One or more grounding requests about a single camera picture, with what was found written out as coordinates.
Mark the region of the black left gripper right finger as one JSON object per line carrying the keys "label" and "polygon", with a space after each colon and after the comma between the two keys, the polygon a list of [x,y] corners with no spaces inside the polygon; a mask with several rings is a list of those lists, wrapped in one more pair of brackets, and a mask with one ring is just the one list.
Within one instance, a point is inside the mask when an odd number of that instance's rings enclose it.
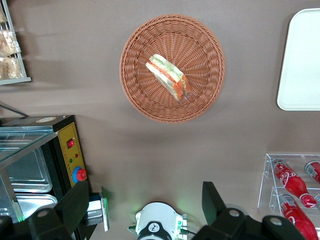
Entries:
{"label": "black left gripper right finger", "polygon": [[202,211],[207,224],[194,240],[303,240],[305,237],[286,218],[267,215],[261,222],[243,211],[227,207],[213,182],[202,183]]}

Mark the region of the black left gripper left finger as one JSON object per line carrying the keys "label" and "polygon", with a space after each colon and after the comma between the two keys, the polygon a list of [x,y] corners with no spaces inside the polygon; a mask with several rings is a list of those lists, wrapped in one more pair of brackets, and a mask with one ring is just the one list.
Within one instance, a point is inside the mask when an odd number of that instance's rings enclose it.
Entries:
{"label": "black left gripper left finger", "polygon": [[77,182],[56,204],[36,210],[26,220],[14,223],[0,218],[2,240],[71,240],[89,206],[89,185]]}

